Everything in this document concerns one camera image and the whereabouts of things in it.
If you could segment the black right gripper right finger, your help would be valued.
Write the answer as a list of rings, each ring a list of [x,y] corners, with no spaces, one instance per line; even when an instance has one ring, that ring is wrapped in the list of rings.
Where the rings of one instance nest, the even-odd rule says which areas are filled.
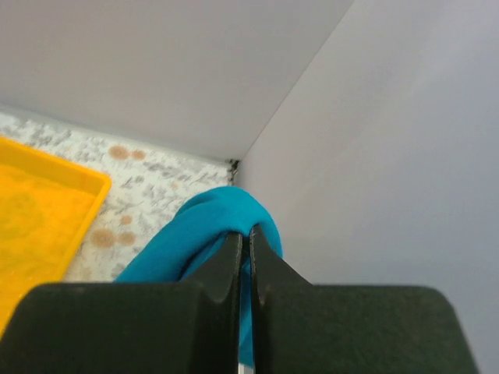
[[[258,373],[475,373],[451,303],[419,286],[311,284],[249,237]]]

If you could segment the blue t shirt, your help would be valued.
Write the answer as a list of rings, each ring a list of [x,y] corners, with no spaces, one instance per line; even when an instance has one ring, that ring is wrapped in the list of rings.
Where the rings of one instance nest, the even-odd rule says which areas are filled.
[[[224,373],[254,365],[254,227],[280,256],[276,224],[257,200],[237,187],[211,189],[184,203],[117,276],[128,371]]]

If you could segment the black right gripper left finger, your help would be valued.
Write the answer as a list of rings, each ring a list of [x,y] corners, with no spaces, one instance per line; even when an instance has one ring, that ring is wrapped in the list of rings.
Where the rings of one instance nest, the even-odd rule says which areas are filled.
[[[4,373],[235,373],[242,236],[177,283],[52,283],[17,305]]]

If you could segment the yellow plastic tray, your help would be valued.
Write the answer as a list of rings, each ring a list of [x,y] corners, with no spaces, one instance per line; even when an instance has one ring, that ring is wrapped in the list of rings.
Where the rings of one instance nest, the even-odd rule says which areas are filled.
[[[39,284],[61,281],[111,188],[100,172],[1,139],[1,326]]]

